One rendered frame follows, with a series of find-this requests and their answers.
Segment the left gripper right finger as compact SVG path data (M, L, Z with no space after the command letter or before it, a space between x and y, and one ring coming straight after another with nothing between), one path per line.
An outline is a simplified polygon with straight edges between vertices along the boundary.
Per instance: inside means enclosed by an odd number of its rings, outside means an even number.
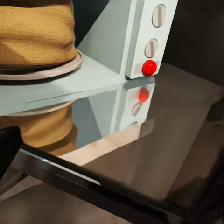
M224 126L213 124L209 140L224 162Z

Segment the microwave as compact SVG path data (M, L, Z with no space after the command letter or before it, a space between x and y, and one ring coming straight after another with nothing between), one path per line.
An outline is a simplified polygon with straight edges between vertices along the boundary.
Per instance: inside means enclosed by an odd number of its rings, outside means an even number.
M10 166L133 224L224 224L224 0L0 0Z

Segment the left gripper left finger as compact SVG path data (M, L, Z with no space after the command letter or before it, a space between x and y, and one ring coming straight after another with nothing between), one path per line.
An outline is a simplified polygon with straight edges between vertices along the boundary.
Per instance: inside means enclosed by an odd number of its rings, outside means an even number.
M24 142L20 124L0 129L0 181Z

